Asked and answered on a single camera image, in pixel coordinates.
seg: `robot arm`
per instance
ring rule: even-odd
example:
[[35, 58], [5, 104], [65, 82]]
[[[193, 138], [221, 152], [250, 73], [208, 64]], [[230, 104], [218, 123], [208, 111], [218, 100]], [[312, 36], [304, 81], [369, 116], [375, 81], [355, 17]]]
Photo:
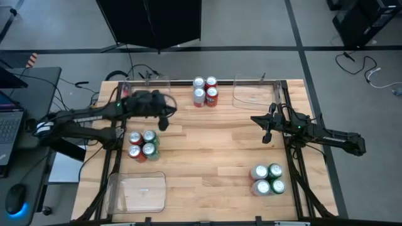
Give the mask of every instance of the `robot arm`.
[[287, 121], [282, 111], [275, 113], [275, 108], [276, 104], [272, 103], [269, 114], [251, 117], [251, 120], [267, 131], [263, 137], [265, 144], [271, 141], [271, 130], [275, 130], [291, 136], [293, 145], [300, 148], [304, 147], [306, 143], [315, 143], [342, 148], [347, 153], [356, 156], [366, 153], [366, 145], [360, 134], [326, 129], [312, 123], [308, 116], [298, 112], [293, 112], [290, 121]]
[[169, 126], [168, 117], [177, 110], [176, 106], [166, 104], [165, 97], [174, 101], [173, 97], [161, 94], [158, 90], [152, 92], [142, 90], [103, 107], [61, 110], [46, 116], [42, 122], [38, 123], [35, 134], [45, 144], [61, 137], [74, 137], [94, 139], [103, 145], [108, 145], [119, 137], [114, 129], [110, 127], [99, 130], [84, 128], [80, 127], [79, 123], [101, 119], [121, 121], [130, 117], [159, 117], [158, 126], [161, 131], [165, 131]]

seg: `soda can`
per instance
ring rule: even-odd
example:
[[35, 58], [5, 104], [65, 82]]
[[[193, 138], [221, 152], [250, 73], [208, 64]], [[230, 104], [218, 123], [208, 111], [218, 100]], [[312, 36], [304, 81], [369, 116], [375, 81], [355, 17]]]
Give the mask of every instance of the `soda can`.
[[151, 143], [147, 143], [144, 145], [143, 152], [145, 156], [151, 161], [156, 161], [161, 157], [158, 148]]
[[272, 180], [271, 182], [269, 182], [269, 184], [271, 185], [272, 192], [277, 195], [284, 193], [286, 190], [285, 182], [280, 179]]
[[144, 131], [144, 141], [159, 147], [159, 138], [155, 131]]
[[211, 87], [217, 87], [218, 86], [218, 81], [216, 80], [215, 77], [208, 77], [206, 82], [205, 82], [205, 90], [208, 90]]
[[218, 104], [218, 90], [211, 87], [207, 90], [207, 106], [215, 107]]
[[132, 145], [142, 146], [144, 144], [143, 136], [137, 131], [134, 131], [130, 134], [129, 141]]
[[268, 177], [267, 179], [273, 180], [281, 177], [283, 174], [282, 167], [279, 164], [273, 163], [268, 166]]
[[271, 193], [271, 188], [266, 180], [258, 180], [251, 185], [251, 193], [256, 196], [266, 196]]
[[193, 87], [194, 89], [204, 89], [205, 88], [205, 81], [203, 77], [195, 77], [193, 80]]
[[135, 159], [139, 163], [143, 163], [146, 161], [146, 157], [141, 151], [141, 147], [138, 145], [132, 145], [128, 148], [128, 156]]
[[194, 90], [194, 106], [203, 107], [205, 105], [205, 91], [203, 89]]
[[250, 170], [250, 178], [253, 180], [265, 179], [268, 176], [268, 168], [263, 165], [257, 165]]

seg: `computer tower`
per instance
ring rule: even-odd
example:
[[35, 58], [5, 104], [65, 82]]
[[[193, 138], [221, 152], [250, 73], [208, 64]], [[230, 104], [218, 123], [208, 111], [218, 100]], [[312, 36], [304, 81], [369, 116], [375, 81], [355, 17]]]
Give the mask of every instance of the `computer tower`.
[[365, 46], [396, 14], [402, 0], [356, 0], [332, 20], [345, 46]]
[[97, 0], [116, 43], [158, 50], [201, 38], [202, 0]]
[[342, 8], [343, 0], [327, 0], [329, 9], [332, 11], [340, 10]]

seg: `green soda can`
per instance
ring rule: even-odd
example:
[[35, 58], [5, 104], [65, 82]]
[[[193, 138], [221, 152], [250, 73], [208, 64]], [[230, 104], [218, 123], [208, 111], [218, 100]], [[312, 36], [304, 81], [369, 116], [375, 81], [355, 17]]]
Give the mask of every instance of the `green soda can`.
[[273, 163], [270, 166], [268, 166], [267, 180], [277, 179], [281, 177], [282, 174], [283, 174], [282, 167], [277, 163]]
[[145, 154], [146, 158], [151, 161], [156, 161], [161, 157], [158, 148], [152, 143], [146, 143], [144, 145], [143, 153]]
[[283, 182], [282, 180], [275, 179], [269, 182], [269, 184], [271, 185], [272, 192], [277, 195], [284, 193], [286, 190], [285, 182]]
[[155, 131], [145, 131], [144, 140], [146, 143], [151, 143], [155, 145], [155, 147], [159, 147], [159, 138], [156, 135]]

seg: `wooden table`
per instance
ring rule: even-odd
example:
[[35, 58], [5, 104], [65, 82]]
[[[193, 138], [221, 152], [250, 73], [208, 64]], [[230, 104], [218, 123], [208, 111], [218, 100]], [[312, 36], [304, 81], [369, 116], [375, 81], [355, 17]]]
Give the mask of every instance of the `wooden table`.
[[[303, 80], [287, 80], [287, 83], [295, 110], [311, 115]], [[107, 102], [116, 86], [117, 82], [102, 83], [99, 105]], [[236, 88], [236, 97], [250, 95], [247, 88], [242, 89]], [[264, 131], [250, 120], [250, 116], [265, 115], [268, 106], [260, 105], [250, 110], [250, 105], [236, 105], [232, 101], [233, 86], [221, 85], [217, 107], [196, 108], [192, 90], [191, 86], [171, 86], [170, 94], [177, 100], [178, 111], [169, 118], [167, 131], [158, 132], [161, 142], [159, 161], [140, 164], [127, 155], [128, 134], [145, 129], [157, 130], [157, 119], [132, 118], [128, 121], [120, 172], [164, 172], [167, 203], [160, 213], [118, 214], [113, 216], [113, 221], [144, 222], [145, 217], [152, 217], [153, 222], [253, 221], [255, 216], [262, 216], [263, 220], [296, 220], [282, 135], [273, 131], [272, 141], [263, 144]], [[269, 100], [272, 92], [265, 92], [264, 95], [250, 98]], [[110, 126], [110, 122], [97, 121], [93, 125], [98, 129], [106, 126]], [[85, 158], [92, 156], [99, 148], [89, 147]], [[322, 154], [311, 148], [303, 148], [302, 151], [310, 188], [330, 212], [337, 214]], [[96, 196], [104, 156], [104, 152], [98, 153], [83, 168], [72, 219], [79, 217]], [[264, 197], [251, 195], [252, 181], [248, 173], [258, 163], [282, 165], [282, 180], [287, 184], [284, 194]], [[303, 212], [308, 215], [300, 187], [299, 191]], [[102, 209], [102, 218], [106, 216], [105, 209]]]

